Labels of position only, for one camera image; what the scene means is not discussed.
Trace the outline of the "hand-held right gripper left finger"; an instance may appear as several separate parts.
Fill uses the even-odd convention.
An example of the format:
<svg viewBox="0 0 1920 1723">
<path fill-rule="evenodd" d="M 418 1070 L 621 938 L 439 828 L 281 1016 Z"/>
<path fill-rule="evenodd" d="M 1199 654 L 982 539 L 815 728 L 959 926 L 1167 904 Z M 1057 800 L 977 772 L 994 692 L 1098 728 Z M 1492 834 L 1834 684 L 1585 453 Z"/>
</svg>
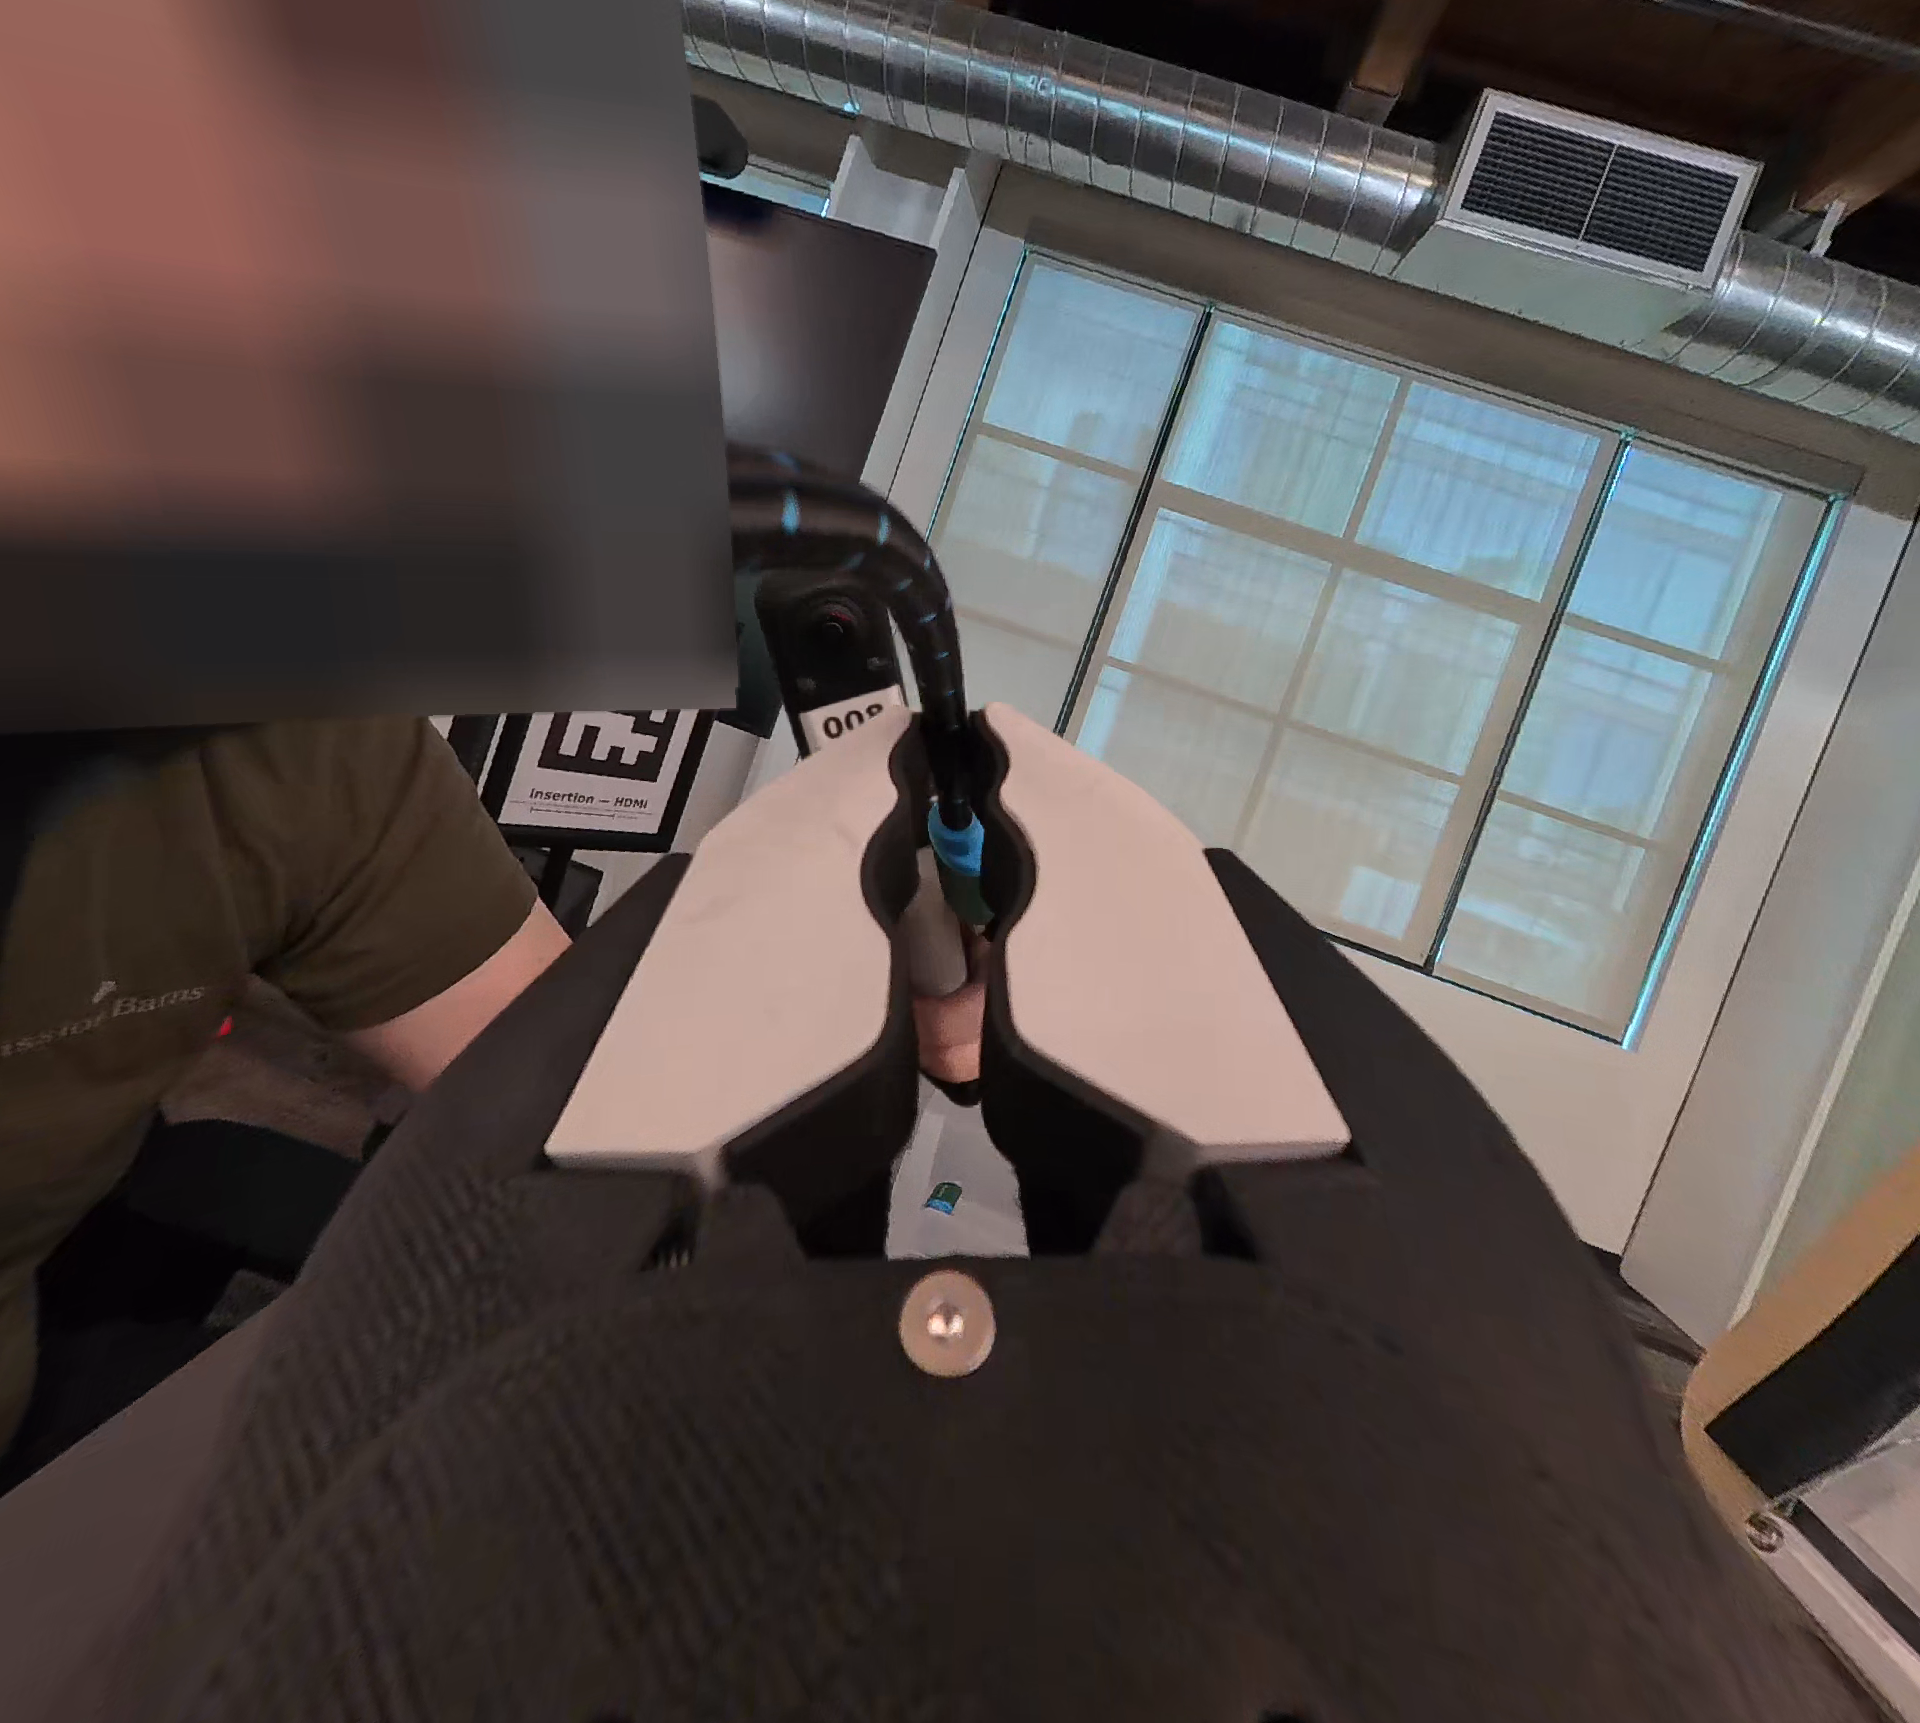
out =
<svg viewBox="0 0 1920 1723">
<path fill-rule="evenodd" d="M 917 888 L 896 750 L 905 710 L 738 804 L 691 852 L 559 1112 L 555 1166 L 716 1176 L 872 1056 L 896 1014 L 894 938 Z"/>
</svg>

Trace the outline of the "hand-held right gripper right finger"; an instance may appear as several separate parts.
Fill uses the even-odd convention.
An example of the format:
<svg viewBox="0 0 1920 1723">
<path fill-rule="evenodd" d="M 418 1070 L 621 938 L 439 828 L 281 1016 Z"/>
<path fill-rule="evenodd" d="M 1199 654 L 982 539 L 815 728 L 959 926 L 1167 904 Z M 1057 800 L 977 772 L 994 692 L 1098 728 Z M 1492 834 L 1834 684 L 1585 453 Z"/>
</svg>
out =
<svg viewBox="0 0 1920 1723">
<path fill-rule="evenodd" d="M 1171 1166 L 1331 1160 L 1350 1128 L 1188 826 L 1025 714 L 990 704 L 1015 896 L 994 1032 Z"/>
</svg>

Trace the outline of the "person's left hand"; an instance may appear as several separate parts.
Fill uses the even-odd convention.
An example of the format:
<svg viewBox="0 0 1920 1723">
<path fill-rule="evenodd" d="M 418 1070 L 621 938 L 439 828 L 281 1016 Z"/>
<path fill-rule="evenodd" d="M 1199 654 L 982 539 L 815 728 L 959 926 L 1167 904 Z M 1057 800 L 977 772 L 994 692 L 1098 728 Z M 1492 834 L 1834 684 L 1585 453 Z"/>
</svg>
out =
<svg viewBox="0 0 1920 1723">
<path fill-rule="evenodd" d="M 972 1090 L 982 1074 L 990 944 L 966 930 L 961 946 L 966 980 L 945 996 L 914 1000 L 919 1072 L 947 1092 Z"/>
</svg>

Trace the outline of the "black-white printed tag board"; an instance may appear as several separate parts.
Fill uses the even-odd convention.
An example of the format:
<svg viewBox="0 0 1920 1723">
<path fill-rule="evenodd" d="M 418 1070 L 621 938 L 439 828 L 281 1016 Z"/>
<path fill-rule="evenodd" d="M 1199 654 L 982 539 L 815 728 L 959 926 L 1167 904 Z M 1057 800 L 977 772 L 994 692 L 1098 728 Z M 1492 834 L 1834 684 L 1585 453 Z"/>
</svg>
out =
<svg viewBox="0 0 1920 1723">
<path fill-rule="evenodd" d="M 668 854 L 711 726 L 701 710 L 503 718 L 481 806 L 535 848 Z"/>
</svg>

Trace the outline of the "black monitor screen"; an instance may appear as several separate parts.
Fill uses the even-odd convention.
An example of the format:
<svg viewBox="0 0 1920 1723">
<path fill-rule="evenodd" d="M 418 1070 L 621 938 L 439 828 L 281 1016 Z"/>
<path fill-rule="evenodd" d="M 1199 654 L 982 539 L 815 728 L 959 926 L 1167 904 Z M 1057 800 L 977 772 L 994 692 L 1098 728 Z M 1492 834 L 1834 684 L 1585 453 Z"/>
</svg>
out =
<svg viewBox="0 0 1920 1723">
<path fill-rule="evenodd" d="M 728 449 L 858 483 L 933 253 L 723 187 L 699 203 Z"/>
</svg>

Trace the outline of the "large window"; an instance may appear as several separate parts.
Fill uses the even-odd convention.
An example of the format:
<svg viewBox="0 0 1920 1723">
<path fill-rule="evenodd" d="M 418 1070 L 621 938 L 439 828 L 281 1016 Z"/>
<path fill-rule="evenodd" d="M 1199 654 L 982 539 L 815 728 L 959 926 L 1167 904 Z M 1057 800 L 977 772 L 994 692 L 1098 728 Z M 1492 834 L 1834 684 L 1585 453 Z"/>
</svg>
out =
<svg viewBox="0 0 1920 1723">
<path fill-rule="evenodd" d="M 1025 251 L 932 547 L 973 702 L 1342 944 L 1632 1042 L 1837 509 Z"/>
</svg>

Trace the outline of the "person's olive shirt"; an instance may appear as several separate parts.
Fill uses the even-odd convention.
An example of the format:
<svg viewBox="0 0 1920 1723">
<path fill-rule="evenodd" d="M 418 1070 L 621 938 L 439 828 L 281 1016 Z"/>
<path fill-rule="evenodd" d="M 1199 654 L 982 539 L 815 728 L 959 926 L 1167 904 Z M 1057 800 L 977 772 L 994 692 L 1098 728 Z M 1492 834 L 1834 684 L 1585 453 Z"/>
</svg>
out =
<svg viewBox="0 0 1920 1723">
<path fill-rule="evenodd" d="M 513 928 L 533 900 L 424 718 L 3 738 L 3 1450 L 38 1266 L 252 982 L 355 928 Z"/>
</svg>

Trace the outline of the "white ceiling air vent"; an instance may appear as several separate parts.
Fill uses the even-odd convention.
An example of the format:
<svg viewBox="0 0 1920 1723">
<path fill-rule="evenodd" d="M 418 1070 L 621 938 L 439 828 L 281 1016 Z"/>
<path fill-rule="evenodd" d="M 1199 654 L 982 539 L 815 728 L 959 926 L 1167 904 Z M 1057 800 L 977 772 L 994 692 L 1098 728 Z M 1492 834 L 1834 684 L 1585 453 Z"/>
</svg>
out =
<svg viewBox="0 0 1920 1723">
<path fill-rule="evenodd" d="M 1718 283 L 1761 167 L 1734 153 L 1486 91 L 1441 155 L 1407 247 L 1550 257 L 1699 295 Z"/>
</svg>

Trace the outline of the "large spiral air duct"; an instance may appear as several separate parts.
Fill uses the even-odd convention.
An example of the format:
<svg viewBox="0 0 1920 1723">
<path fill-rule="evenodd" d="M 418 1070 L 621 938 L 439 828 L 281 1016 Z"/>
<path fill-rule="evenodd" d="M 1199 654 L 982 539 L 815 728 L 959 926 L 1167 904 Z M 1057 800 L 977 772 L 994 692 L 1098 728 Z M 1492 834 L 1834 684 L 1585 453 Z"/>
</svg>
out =
<svg viewBox="0 0 1920 1723">
<path fill-rule="evenodd" d="M 1743 231 L 1699 295 L 1475 247 L 1403 275 L 1445 149 L 949 0 L 679 9 L 711 75 L 1915 445 L 1914 287 Z"/>
</svg>

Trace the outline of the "white monitor bracket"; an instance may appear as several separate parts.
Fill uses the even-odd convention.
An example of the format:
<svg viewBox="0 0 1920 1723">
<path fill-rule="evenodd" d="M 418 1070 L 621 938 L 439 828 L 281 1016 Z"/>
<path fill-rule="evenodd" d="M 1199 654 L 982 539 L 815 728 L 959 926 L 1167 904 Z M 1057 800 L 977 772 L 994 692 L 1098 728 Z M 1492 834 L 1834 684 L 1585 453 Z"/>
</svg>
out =
<svg viewBox="0 0 1920 1723">
<path fill-rule="evenodd" d="M 1796 1530 L 1893 1628 L 1917 1620 L 1917 1430 L 1888 1432 L 1761 1516 Z"/>
</svg>

